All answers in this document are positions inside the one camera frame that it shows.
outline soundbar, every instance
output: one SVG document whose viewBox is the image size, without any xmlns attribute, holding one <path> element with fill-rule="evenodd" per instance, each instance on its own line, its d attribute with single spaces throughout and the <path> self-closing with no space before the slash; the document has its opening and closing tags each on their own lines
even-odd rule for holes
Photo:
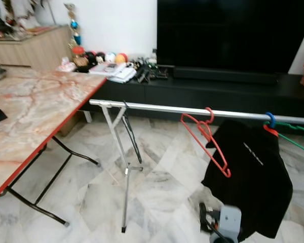
<svg viewBox="0 0 304 243">
<path fill-rule="evenodd" d="M 277 74 L 239 72 L 222 69 L 206 69 L 191 67 L 175 67 L 174 78 L 218 80 L 224 82 L 275 85 L 278 82 Z"/>
</svg>

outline wooden cabinet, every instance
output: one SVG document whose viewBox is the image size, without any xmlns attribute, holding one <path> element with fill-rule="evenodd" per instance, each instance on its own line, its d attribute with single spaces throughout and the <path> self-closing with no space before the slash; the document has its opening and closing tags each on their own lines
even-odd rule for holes
<svg viewBox="0 0 304 243">
<path fill-rule="evenodd" d="M 61 26 L 23 41 L 0 40 L 0 64 L 55 70 L 62 57 L 71 58 L 70 38 L 68 26 Z"/>
</svg>

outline black tv cabinet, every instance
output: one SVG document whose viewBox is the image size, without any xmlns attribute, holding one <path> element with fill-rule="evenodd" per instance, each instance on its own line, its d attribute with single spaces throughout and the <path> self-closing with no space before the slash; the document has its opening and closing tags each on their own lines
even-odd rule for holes
<svg viewBox="0 0 304 243">
<path fill-rule="evenodd" d="M 139 84 L 107 81 L 92 99 L 127 101 L 188 108 L 240 111 L 304 117 L 304 87 L 300 75 L 286 74 L 274 86 L 212 80 L 157 79 Z M 88 102 L 82 110 L 100 111 Z M 180 114 L 130 110 L 130 114 L 179 120 Z"/>
</svg>

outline clothes rack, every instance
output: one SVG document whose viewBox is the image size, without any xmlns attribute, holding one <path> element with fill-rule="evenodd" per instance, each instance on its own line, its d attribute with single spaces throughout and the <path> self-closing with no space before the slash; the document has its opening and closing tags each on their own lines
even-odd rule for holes
<svg viewBox="0 0 304 243">
<path fill-rule="evenodd" d="M 90 99 L 89 103 L 91 105 L 98 105 L 102 108 L 103 114 L 106 118 L 107 124 L 109 126 L 110 132 L 113 139 L 116 142 L 117 148 L 120 152 L 121 159 L 125 163 L 125 181 L 126 189 L 124 196 L 124 207 L 123 207 L 123 221 L 122 221 L 122 233 L 126 231 L 126 214 L 127 214 L 127 202 L 128 202 L 128 188 L 129 188 L 129 178 L 132 170 L 142 171 L 143 167 L 133 167 L 127 160 L 122 146 L 122 142 L 116 130 L 116 126 L 122 119 L 126 109 L 139 109 L 139 110 L 151 110 L 151 111 L 161 111 L 161 112 L 171 112 L 171 113 L 187 113 L 192 115 L 210 115 L 210 112 L 206 109 L 194 109 L 185 107 L 174 107 L 174 106 L 163 106 L 163 105 L 150 105 L 150 104 L 139 104 L 139 103 L 124 103 L 118 101 L 107 101 L 107 100 L 95 100 Z M 109 115 L 109 108 L 118 107 L 120 111 L 114 121 L 111 120 Z M 242 119 L 254 119 L 262 121 L 270 121 L 271 118 L 266 114 L 256 114 L 256 113 L 244 113 L 244 112 L 234 112 L 234 111 L 222 111 L 213 110 L 214 116 L 226 117 L 226 118 L 242 118 Z M 292 117 L 292 116 L 281 116 L 275 115 L 275 119 L 278 122 L 291 123 L 304 125 L 304 117 Z"/>
</svg>

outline cable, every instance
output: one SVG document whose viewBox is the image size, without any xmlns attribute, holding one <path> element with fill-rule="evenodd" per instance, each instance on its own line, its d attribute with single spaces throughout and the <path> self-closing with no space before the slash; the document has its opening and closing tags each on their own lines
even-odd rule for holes
<svg viewBox="0 0 304 243">
<path fill-rule="evenodd" d="M 209 214 L 206 210 L 206 206 L 205 204 L 203 204 L 202 202 L 199 204 L 199 211 L 200 211 L 200 217 L 201 217 L 201 221 L 202 221 L 202 217 L 203 217 L 203 213 L 205 214 Z M 211 228 L 211 230 L 213 230 L 222 240 L 224 240 L 225 243 L 232 243 L 230 242 L 227 238 L 224 237 L 224 235 L 222 235 L 220 232 L 217 231 L 217 229 L 215 229 L 212 224 L 210 222 L 208 222 L 208 220 L 205 218 L 205 220 L 203 220 L 203 223 L 206 223 L 208 227 Z"/>
<path fill-rule="evenodd" d="M 136 140 L 135 140 L 133 129 L 132 129 L 131 124 L 128 120 L 128 114 L 127 114 L 128 105 L 126 104 L 125 100 L 124 100 L 124 104 L 125 104 L 125 107 L 126 107 L 126 111 L 125 111 L 125 113 L 122 117 L 122 122 L 124 124 L 124 127 L 126 128 L 126 131 L 129 135 L 130 139 L 131 139 L 131 142 L 133 144 L 137 159 L 138 159 L 139 163 L 141 164 L 142 163 L 142 157 L 141 157 L 140 151 L 138 149 L 138 146 L 137 146 L 137 143 L 136 143 Z"/>
</svg>

